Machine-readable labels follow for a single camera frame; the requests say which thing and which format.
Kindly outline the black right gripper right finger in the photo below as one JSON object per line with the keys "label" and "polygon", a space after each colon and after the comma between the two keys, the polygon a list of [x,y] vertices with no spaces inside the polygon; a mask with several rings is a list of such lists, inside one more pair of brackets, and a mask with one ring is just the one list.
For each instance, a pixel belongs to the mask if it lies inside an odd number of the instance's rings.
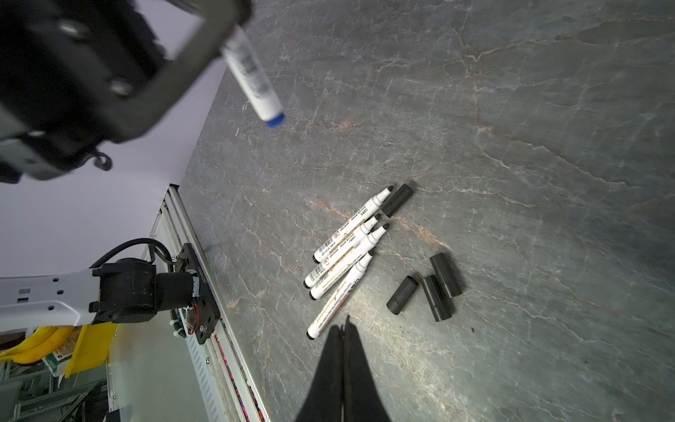
{"label": "black right gripper right finger", "polygon": [[343,335],[344,421],[385,421],[390,417],[378,395],[358,328],[346,318]]}

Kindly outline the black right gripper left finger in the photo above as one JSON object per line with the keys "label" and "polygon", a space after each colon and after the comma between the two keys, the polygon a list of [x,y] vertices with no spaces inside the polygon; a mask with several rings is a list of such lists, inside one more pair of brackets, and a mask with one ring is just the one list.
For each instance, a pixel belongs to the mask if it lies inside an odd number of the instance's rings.
{"label": "black right gripper left finger", "polygon": [[333,325],[323,347],[309,393],[296,421],[341,421],[344,334]]}

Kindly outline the blue whiteboard marker pen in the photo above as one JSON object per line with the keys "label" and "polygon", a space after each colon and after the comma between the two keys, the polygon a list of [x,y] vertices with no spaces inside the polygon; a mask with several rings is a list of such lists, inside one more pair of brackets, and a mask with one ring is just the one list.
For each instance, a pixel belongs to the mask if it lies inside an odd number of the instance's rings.
{"label": "blue whiteboard marker pen", "polygon": [[221,47],[221,55],[257,116],[270,128],[285,119],[281,101],[241,26],[235,25]]}

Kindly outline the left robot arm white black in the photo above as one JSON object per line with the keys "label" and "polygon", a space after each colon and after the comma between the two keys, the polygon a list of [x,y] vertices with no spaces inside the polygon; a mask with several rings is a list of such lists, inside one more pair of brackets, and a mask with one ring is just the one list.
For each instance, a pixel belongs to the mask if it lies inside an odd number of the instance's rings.
{"label": "left robot arm white black", "polygon": [[[88,162],[102,142],[145,135],[252,14],[249,1],[180,1],[200,25],[169,59],[133,1],[1,4],[1,181],[49,180]],[[199,278],[159,274],[109,252],[71,274],[3,278],[1,328],[145,322],[192,304]]]}

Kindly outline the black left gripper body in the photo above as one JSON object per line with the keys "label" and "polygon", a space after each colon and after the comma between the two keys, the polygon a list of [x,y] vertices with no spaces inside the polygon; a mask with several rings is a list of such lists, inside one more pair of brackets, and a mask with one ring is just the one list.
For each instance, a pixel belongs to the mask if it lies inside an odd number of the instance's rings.
{"label": "black left gripper body", "polygon": [[102,107],[127,100],[170,59],[133,1],[1,4],[1,179],[54,179],[112,158]]}

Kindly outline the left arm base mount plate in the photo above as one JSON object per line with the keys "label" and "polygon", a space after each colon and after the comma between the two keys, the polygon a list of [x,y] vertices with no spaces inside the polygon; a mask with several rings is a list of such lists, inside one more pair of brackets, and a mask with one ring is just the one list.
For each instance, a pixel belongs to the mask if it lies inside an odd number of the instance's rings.
{"label": "left arm base mount plate", "polygon": [[191,273],[194,279],[191,303],[177,309],[185,326],[184,332],[195,337],[199,345],[204,345],[221,322],[221,312],[209,285],[207,272],[201,266],[192,244],[182,246],[176,269]]}

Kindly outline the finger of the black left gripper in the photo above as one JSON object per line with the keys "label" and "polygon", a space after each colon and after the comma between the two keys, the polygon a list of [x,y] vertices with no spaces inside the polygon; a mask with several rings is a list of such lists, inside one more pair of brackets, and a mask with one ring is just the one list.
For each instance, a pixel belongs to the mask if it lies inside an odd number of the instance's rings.
{"label": "finger of the black left gripper", "polygon": [[221,55],[235,26],[253,14],[251,1],[173,1],[179,9],[201,18],[200,26],[172,61],[165,63],[140,91],[99,110],[107,128],[105,139],[121,143],[145,135],[190,90],[202,72]]}

